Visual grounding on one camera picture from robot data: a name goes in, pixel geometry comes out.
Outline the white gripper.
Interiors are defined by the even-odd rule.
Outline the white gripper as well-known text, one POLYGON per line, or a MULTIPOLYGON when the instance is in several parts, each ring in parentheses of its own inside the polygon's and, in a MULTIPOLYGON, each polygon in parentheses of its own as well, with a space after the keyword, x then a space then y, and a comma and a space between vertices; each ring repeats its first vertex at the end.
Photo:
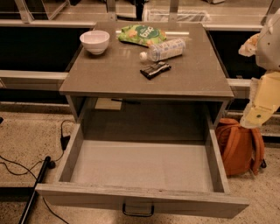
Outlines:
MULTIPOLYGON (((280 71, 280 9, 267 18, 260 35, 248 38, 238 53, 246 57, 255 55, 259 67, 280 71)), ((261 127, 280 107, 280 73, 271 71, 260 79, 251 79, 249 103, 240 120, 244 128, 261 127)))

